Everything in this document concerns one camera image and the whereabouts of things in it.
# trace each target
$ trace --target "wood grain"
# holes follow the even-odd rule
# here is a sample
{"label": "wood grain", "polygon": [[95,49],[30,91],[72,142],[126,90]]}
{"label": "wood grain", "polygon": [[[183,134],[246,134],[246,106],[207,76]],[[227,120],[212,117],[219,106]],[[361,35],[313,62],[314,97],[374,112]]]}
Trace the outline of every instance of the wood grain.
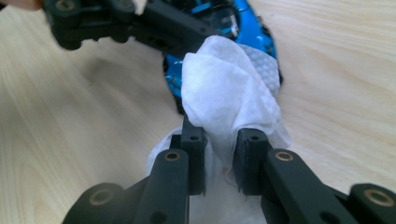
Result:
{"label": "wood grain", "polygon": [[[396,3],[251,4],[276,39],[291,149],[343,192],[396,191]],[[61,223],[92,185],[144,177],[181,122],[161,53],[109,39],[65,51],[42,12],[0,16],[0,223]]]}

